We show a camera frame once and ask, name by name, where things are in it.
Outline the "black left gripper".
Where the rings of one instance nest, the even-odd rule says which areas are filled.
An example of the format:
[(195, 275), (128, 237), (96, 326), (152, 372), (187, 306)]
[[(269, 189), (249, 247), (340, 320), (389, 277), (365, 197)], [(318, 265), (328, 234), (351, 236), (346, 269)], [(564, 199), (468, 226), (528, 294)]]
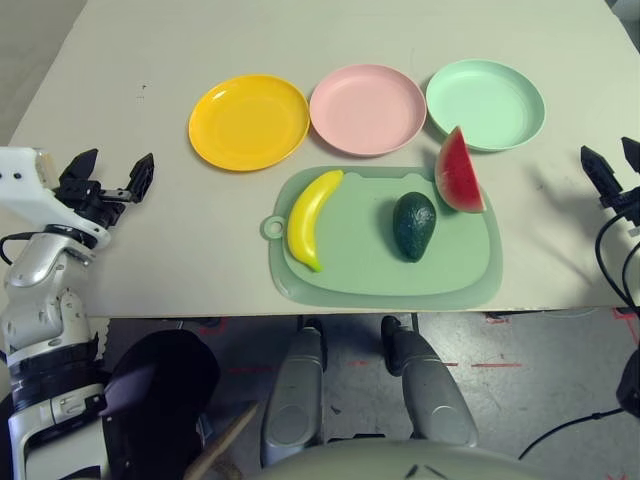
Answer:
[(154, 177), (154, 157), (148, 153), (135, 163), (126, 190), (104, 190), (98, 181), (88, 180), (97, 156), (96, 148), (76, 155), (59, 176), (60, 186), (54, 195), (82, 218), (110, 228), (118, 222), (126, 202), (140, 203), (144, 199)]

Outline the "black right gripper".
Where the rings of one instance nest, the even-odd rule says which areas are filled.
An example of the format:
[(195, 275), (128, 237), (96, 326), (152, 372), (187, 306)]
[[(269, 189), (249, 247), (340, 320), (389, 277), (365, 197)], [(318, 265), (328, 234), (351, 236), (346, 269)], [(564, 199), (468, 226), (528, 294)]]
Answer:
[[(621, 138), (621, 143), (626, 161), (636, 173), (640, 173), (640, 143), (626, 136)], [(612, 208), (617, 214), (623, 213), (628, 221), (638, 225), (640, 187), (622, 191), (606, 159), (586, 145), (580, 149), (580, 162), (583, 171), (601, 195), (601, 205)]]

